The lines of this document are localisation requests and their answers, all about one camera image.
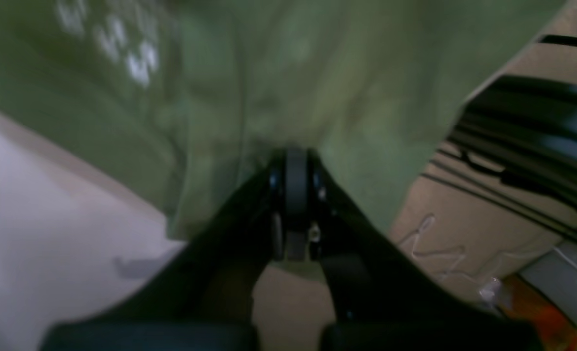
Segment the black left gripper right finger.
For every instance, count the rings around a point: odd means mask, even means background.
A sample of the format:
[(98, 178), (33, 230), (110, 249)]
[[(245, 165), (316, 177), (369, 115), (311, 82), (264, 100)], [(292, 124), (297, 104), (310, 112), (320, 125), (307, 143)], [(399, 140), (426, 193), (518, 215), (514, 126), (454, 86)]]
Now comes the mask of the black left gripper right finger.
[(497, 317), (446, 292), (369, 222), (309, 153), (321, 240), (317, 260), (337, 321), (322, 351), (540, 351), (531, 324)]

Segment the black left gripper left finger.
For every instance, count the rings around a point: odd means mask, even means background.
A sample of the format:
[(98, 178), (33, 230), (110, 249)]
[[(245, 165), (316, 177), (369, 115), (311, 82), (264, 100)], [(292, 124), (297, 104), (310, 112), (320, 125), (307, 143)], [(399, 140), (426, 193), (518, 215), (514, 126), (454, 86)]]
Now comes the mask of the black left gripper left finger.
[(253, 289), (271, 261), (302, 261), (308, 242), (308, 153), (277, 151), (203, 233), (132, 297), (60, 324), (42, 351), (257, 351)]

